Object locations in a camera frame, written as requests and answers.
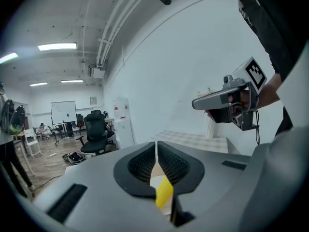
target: yellow object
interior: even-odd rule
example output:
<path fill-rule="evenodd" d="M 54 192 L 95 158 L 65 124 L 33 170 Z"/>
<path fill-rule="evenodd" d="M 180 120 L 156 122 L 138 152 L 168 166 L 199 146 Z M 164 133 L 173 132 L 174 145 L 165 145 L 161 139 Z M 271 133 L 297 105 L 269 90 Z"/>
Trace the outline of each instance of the yellow object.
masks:
<path fill-rule="evenodd" d="M 165 176 L 156 190 L 155 204 L 158 206 L 159 209 L 162 209 L 165 206 L 165 204 L 172 197 L 173 192 L 174 188 Z"/>

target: person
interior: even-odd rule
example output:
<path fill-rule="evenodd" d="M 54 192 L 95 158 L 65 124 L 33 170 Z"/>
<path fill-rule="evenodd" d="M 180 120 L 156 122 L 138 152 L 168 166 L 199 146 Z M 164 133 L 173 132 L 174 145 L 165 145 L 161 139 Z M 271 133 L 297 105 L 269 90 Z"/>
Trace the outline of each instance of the person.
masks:
<path fill-rule="evenodd" d="M 42 135 L 46 139 L 49 139 L 50 130 L 49 130 L 48 126 L 44 125 L 44 123 L 41 123 L 41 125 L 39 127 L 39 132 L 42 133 Z"/>
<path fill-rule="evenodd" d="M 2 82 L 0 82 L 0 115 L 2 114 L 2 109 L 7 100 L 8 98 L 5 95 L 4 85 Z M 12 164 L 19 172 L 20 176 L 24 179 L 25 183 L 28 186 L 28 189 L 30 191 L 35 190 L 35 187 L 33 186 L 25 169 L 23 168 L 18 159 L 13 142 L 13 136 L 4 133 L 1 129 L 0 129 L 0 160 L 12 183 L 22 196 L 26 198 L 27 194 L 23 189 L 22 185 L 20 184 L 20 182 L 18 181 L 17 176 L 13 170 Z"/>
<path fill-rule="evenodd" d="M 241 15 L 269 54 L 275 71 L 260 93 L 258 109 L 279 101 L 276 91 L 296 64 L 307 41 L 306 24 L 299 20 L 306 0 L 287 1 L 290 0 L 239 0 Z M 240 99 L 242 106 L 248 107 L 247 91 L 241 92 Z M 284 108 L 283 121 L 276 135 L 292 127 Z"/>

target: white pipe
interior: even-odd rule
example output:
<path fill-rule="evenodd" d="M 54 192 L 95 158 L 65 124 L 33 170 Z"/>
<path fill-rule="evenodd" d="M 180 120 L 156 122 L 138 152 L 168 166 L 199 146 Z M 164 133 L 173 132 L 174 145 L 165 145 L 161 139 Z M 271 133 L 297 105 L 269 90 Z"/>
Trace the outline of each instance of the white pipe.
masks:
<path fill-rule="evenodd" d="M 85 31 L 86 31 L 87 16 L 88 16 L 88 11 L 89 11 L 90 4 L 91 4 L 91 0 L 89 0 L 89 2 L 88 2 L 87 10 L 86 10 L 86 16 L 85 16 L 85 21 L 84 21 L 84 30 L 83 30 L 83 58 L 85 57 Z M 85 63 L 84 63 L 84 73 L 85 73 L 85 77 L 86 77 L 86 83 L 88 84 L 87 71 L 86 71 Z"/>
<path fill-rule="evenodd" d="M 114 20 L 115 15 L 116 15 L 116 13 L 117 13 L 119 7 L 123 4 L 123 2 L 124 2 L 124 0 L 118 0 L 118 1 L 117 1 L 117 3 L 116 3 L 116 5 L 115 5 L 114 9 L 112 10 L 112 13 L 111 13 L 110 17 L 108 18 L 108 21 L 107 21 L 106 25 L 105 25 L 105 28 L 104 28 L 104 31 L 103 31 L 103 33 L 102 33 L 101 39 L 105 40 L 107 31 L 108 31 L 108 29 L 109 29 L 109 27 L 110 27 L 112 21 Z M 102 46 L 103 46 L 103 43 L 100 42 L 99 47 L 98 47 L 97 65 L 99 64 L 99 59 L 100 59 L 100 55 L 101 55 L 101 51 L 102 51 Z"/>
<path fill-rule="evenodd" d="M 137 6 L 141 1 L 142 1 L 142 0 L 137 0 L 137 1 L 135 2 L 135 0 L 130 0 L 129 5 L 127 6 L 127 8 L 130 8 L 130 6 L 132 5 L 133 2 L 135 2 L 135 4 L 131 7 L 131 9 L 129 10 L 129 12 L 126 14 L 126 16 L 125 16 L 124 18 L 122 18 L 122 17 L 124 16 L 125 12 L 127 12 L 127 10 L 123 10 L 123 13 L 122 13 L 121 16 L 118 18 L 117 23 L 114 25 L 114 28 L 113 28 L 113 30 L 112 30 L 112 32 L 111 32 L 111 34 L 110 34 L 109 41 L 112 41 L 112 42 L 114 41 L 114 39 L 116 38 L 116 36 L 117 36 L 119 30 L 121 29 L 121 27 L 123 26 L 123 24 L 125 23 L 125 21 L 128 19 L 128 17 L 130 16 L 130 14 L 133 12 L 133 10 L 136 8 L 136 6 Z M 105 61 L 105 59 L 106 59 L 106 57 L 107 57 L 107 55 L 108 55 L 108 52 L 109 52 L 111 46 L 112 46 L 111 44 L 108 44 L 108 45 L 105 47 L 104 52 L 103 52 L 103 54 L 102 54 L 102 58 L 101 58 L 102 63 L 104 63 L 104 61 Z"/>

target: black shirt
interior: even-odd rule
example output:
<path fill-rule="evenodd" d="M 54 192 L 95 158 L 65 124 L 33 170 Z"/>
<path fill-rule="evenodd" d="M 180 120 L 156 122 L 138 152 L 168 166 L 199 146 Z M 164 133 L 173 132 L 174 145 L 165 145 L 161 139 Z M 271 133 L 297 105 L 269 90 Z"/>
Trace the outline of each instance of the black shirt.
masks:
<path fill-rule="evenodd" d="M 292 0 L 239 0 L 239 11 L 269 54 L 282 82 L 296 64 L 307 39 L 304 25 L 298 24 L 294 10 L 297 5 Z M 292 126 L 284 109 L 277 134 Z"/>

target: wooden floor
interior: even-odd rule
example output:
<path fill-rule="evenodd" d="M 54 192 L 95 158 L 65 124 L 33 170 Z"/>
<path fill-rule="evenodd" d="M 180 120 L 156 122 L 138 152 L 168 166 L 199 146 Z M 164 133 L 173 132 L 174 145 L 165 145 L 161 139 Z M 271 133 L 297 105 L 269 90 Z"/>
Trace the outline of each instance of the wooden floor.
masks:
<path fill-rule="evenodd" d="M 86 133 L 82 132 L 82 135 L 84 136 L 83 137 L 84 143 L 87 142 Z M 59 138 L 59 143 L 57 144 L 57 146 L 55 146 L 54 137 L 50 137 L 50 139 L 46 141 L 40 140 L 39 144 L 40 144 L 40 148 L 41 148 L 43 156 L 41 156 L 40 154 L 37 154 L 34 156 L 34 159 L 32 156 L 28 157 L 29 164 L 33 172 L 35 173 L 35 176 L 31 175 L 26 165 L 26 162 L 22 156 L 22 152 L 19 149 L 22 147 L 21 143 L 15 145 L 16 152 L 20 159 L 20 162 L 24 166 L 30 180 L 32 181 L 33 185 L 36 188 L 40 187 L 41 185 L 43 185 L 44 183 L 46 183 L 48 180 L 50 180 L 53 177 L 63 175 L 65 173 L 66 168 L 69 166 L 72 166 L 67 161 L 64 161 L 62 156 L 72 151 L 80 152 L 82 144 L 80 141 L 75 140 L 75 138 L 77 137 L 79 137 L 79 133 L 78 134 L 75 133 L 73 138 L 68 138 L 68 139 Z M 115 150 L 113 145 L 108 145 L 107 149 Z M 36 145 L 32 146 L 32 151 L 33 152 L 37 151 Z M 42 192 L 46 187 L 48 187 L 48 185 L 50 185 L 55 180 L 57 180 L 57 178 L 49 181 L 43 187 L 38 188 L 35 191 L 35 196 L 37 196 L 40 192 Z"/>

